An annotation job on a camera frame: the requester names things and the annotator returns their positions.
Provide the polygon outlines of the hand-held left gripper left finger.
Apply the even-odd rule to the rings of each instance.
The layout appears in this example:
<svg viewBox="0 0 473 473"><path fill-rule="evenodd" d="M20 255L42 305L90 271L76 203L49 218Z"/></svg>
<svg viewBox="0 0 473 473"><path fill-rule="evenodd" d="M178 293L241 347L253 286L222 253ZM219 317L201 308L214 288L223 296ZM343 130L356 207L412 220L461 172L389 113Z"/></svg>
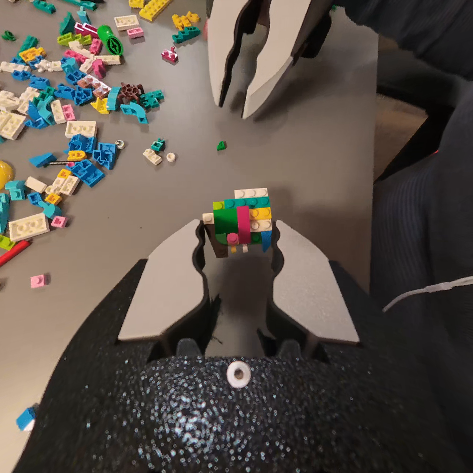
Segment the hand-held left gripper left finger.
<svg viewBox="0 0 473 473"><path fill-rule="evenodd" d="M203 350L212 319L204 245L204 223L193 220L151 252L118 340L157 340L164 352L174 352L190 338Z"/></svg>

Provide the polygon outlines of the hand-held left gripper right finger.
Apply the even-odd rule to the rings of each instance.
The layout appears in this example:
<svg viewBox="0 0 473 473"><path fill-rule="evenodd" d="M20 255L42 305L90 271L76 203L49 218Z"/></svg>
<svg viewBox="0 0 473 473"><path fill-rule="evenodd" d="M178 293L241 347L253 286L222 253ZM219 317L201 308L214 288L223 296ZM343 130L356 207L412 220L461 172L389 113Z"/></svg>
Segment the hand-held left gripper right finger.
<svg viewBox="0 0 473 473"><path fill-rule="evenodd" d="M326 255L282 220L273 223L272 281L267 329L275 350L295 342L313 353L318 343L357 346L360 337Z"/></svg>

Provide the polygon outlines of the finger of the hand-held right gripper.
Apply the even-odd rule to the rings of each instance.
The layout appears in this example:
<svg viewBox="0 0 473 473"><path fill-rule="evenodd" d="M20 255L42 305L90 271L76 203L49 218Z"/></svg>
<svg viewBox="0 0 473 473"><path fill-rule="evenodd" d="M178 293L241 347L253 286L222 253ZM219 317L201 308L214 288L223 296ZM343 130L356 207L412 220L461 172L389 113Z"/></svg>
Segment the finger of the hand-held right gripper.
<svg viewBox="0 0 473 473"><path fill-rule="evenodd" d="M245 96L242 118L255 114L293 64L306 36L306 20L313 24L315 6L310 0L273 0L269 6L266 42L260 51L254 77Z"/></svg>
<svg viewBox="0 0 473 473"><path fill-rule="evenodd" d="M259 1L208 1L207 45L214 102L222 107L240 54L243 34L252 34L259 16Z"/></svg>

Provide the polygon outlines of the multicoloured toy brick assembly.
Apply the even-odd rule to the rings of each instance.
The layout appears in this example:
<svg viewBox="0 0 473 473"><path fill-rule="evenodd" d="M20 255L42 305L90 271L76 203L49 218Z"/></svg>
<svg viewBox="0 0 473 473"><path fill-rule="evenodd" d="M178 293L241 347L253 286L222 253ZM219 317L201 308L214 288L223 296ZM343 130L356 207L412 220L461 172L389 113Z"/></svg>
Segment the multicoloured toy brick assembly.
<svg viewBox="0 0 473 473"><path fill-rule="evenodd" d="M217 258L227 258L239 247L247 253L252 245L266 252L272 239L269 191L266 187L236 189L232 198L213 202L212 212L203 213L202 221Z"/></svg>

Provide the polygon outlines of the person's right forearm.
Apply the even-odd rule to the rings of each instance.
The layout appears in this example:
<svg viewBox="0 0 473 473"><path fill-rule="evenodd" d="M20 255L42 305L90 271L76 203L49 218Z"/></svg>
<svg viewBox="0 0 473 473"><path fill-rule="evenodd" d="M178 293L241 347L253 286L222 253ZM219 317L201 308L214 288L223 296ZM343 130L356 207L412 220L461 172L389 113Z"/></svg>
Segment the person's right forearm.
<svg viewBox="0 0 473 473"><path fill-rule="evenodd" d="M473 79L471 0L337 1L349 19L446 73Z"/></svg>

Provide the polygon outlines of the grey desk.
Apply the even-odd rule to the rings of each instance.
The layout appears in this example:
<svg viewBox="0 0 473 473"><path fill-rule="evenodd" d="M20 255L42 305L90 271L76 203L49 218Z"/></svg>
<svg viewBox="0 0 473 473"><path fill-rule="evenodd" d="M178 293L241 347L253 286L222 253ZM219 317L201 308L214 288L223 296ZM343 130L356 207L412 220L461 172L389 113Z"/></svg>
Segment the grey desk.
<svg viewBox="0 0 473 473"><path fill-rule="evenodd" d="M151 24L164 13L172 17L188 11L199 15L201 29L204 1L172 1ZM96 27L109 25L125 51L131 39L117 31L114 18L138 12L127 1L105 1L87 15ZM213 202L231 198L235 189L266 187L273 218L314 241L367 289L377 35L336 9L320 54L299 60L261 113L242 120L243 91L264 40L261 27L243 38L223 108L212 97L206 46L199 80L204 138L198 157L203 163L196 173L201 213L210 212ZM217 151L222 140L227 148ZM114 264L79 261L79 266L34 267L30 273L18 267L6 273L7 264L1 268L1 472L12 472L30 436L18 429L16 418L40 402L77 329L123 275L160 243ZM49 284L31 288L30 278L41 274L50 276Z"/></svg>

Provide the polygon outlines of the brown gear piece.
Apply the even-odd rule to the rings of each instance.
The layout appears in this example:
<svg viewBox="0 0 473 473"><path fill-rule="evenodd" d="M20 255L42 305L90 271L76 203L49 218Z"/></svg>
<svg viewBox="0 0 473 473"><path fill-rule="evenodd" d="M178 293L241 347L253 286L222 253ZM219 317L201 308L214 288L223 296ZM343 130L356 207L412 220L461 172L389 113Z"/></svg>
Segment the brown gear piece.
<svg viewBox="0 0 473 473"><path fill-rule="evenodd" d="M133 85L129 83L121 82L120 92L117 96L121 103L137 103L141 105L141 96L144 95L144 89L142 84Z"/></svg>

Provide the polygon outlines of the green cylinder piece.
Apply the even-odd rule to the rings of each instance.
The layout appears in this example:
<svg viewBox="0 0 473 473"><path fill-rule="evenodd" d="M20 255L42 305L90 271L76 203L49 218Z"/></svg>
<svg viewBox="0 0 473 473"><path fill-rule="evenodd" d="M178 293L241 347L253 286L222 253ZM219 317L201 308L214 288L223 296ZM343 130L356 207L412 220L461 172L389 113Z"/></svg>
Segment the green cylinder piece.
<svg viewBox="0 0 473 473"><path fill-rule="evenodd" d="M113 33L108 25L101 25L97 28L98 38L102 41L111 55L122 56L123 46L118 37Z"/></svg>

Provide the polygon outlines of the person's dark striped clothing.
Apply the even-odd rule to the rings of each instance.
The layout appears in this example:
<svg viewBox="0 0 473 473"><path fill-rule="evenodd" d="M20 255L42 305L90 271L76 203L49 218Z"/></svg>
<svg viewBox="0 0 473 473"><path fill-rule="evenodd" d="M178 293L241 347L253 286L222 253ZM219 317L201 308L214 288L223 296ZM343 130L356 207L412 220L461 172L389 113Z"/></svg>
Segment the person's dark striped clothing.
<svg viewBox="0 0 473 473"><path fill-rule="evenodd" d="M399 322L425 371L450 437L472 472L472 82L443 132L437 153L374 187L371 295Z"/></svg>

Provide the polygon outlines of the red toy stick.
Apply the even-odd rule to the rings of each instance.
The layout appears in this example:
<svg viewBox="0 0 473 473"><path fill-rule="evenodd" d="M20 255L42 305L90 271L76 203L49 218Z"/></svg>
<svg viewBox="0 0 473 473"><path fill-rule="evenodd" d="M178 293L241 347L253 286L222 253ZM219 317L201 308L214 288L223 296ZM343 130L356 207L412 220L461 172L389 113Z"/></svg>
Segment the red toy stick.
<svg viewBox="0 0 473 473"><path fill-rule="evenodd" d="M21 252L23 252L25 249L27 249L31 245L31 243L32 242L30 240L23 240L16 243L11 249L1 255L0 267L4 266L17 255L19 255Z"/></svg>

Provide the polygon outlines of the pile of loose toy bricks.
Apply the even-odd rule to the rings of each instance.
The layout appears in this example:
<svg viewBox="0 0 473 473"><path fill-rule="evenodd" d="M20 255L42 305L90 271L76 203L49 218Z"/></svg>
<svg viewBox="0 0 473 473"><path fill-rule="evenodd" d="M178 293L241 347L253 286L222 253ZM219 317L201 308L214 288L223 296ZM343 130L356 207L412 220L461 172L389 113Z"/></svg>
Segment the pile of loose toy bricks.
<svg viewBox="0 0 473 473"><path fill-rule="evenodd" d="M142 19L131 29L144 35L110 64L110 53L92 58L78 39L76 49L57 44L64 9L58 17L33 9L1 1L1 32L38 36L34 48L47 53L36 61L41 71L1 72L8 92L26 93L24 114L1 111L4 132L19 130L14 140L1 137L1 160L19 181L1 199L20 198L17 188L24 196L9 204L1 245L32 242L4 271L114 264L201 220L202 35L176 29L170 13L155 24ZM121 82L142 84L141 105L118 100Z"/></svg>

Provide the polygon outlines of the blue sloped brick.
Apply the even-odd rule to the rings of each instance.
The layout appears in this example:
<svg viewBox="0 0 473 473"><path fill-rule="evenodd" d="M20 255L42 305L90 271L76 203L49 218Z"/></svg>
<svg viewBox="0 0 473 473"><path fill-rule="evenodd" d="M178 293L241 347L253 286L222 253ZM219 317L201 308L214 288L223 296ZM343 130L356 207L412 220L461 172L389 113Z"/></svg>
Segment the blue sloped brick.
<svg viewBox="0 0 473 473"><path fill-rule="evenodd" d="M26 408L16 419L16 425L22 432L29 432L33 429L39 404L34 404Z"/></svg>

